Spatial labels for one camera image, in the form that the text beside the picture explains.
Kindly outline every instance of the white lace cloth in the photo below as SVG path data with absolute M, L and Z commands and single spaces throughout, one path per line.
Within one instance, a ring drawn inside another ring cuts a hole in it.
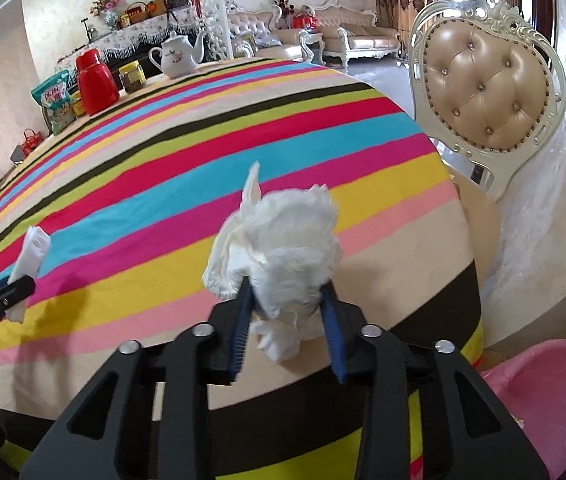
M 179 27 L 189 27 L 197 24 L 196 16 L 191 7 L 181 10 L 174 10 L 175 21 L 170 16 L 170 30 Z M 108 62 L 111 57 L 125 59 L 130 57 L 138 49 L 141 43 L 157 44 L 165 40 L 170 35 L 168 30 L 167 14 L 149 18 L 143 22 L 129 27 L 122 28 L 108 34 L 104 38 L 93 41 L 76 52 L 59 60 L 54 67 L 56 72 L 61 70 L 70 71 L 71 82 L 76 80 L 76 58 L 87 52 L 91 48 L 98 49 L 103 63 Z

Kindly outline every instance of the crumpled tissue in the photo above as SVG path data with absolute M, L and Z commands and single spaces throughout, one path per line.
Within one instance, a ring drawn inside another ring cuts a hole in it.
M 249 276 L 261 306 L 250 331 L 281 362 L 298 354 L 302 340 L 323 335 L 319 289 L 342 255 L 333 232 L 338 211 L 327 186 L 261 196 L 259 169 L 258 162 L 250 168 L 241 206 L 214 240 L 203 283 L 226 301 Z

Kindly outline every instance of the chair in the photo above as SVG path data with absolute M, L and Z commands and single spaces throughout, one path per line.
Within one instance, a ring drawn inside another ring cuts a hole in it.
M 505 0 L 495 7 L 486 0 L 426 6 L 412 25 L 409 69 L 416 121 L 493 174 L 494 200 L 566 110 L 560 59 Z
M 292 61 L 311 62 L 314 53 L 307 46 L 309 34 L 302 28 L 276 30 L 281 18 L 281 8 L 273 6 L 266 10 L 247 10 L 234 7 L 227 11 L 227 21 L 234 57 L 272 57 Z M 260 40 L 276 38 L 281 44 L 259 46 Z
M 457 185 L 459 199 L 470 231 L 474 266 L 479 287 L 488 278 L 492 261 L 501 240 L 501 211 L 496 202 L 478 184 L 448 166 L 452 182 Z
M 482 373 L 556 480 L 566 471 L 566 340 L 545 341 Z

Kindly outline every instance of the pink plastic stool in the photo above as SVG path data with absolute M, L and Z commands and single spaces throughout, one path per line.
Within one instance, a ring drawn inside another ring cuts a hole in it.
M 566 470 L 566 340 L 545 341 L 482 373 L 556 480 Z

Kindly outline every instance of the striped tablecloth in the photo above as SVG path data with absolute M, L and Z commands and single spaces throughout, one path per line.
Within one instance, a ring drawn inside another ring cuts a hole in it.
M 212 64 L 76 124 L 1 189 L 0 277 L 29 225 L 52 236 L 26 322 L 0 323 L 0 405 L 8 428 L 18 422 L 17 444 L 48 427 L 121 341 L 167 341 L 207 317 L 216 300 L 201 275 L 255 160 L 263 192 L 330 188 L 344 300 L 406 341 L 447 338 L 479 359 L 463 211 L 419 126 L 334 70 Z M 219 476 L 353 478 L 363 399 L 334 384 L 328 363 L 323 340 L 282 366 L 250 341 L 239 381 L 210 392 Z M 410 406 L 416 472 L 416 394 Z

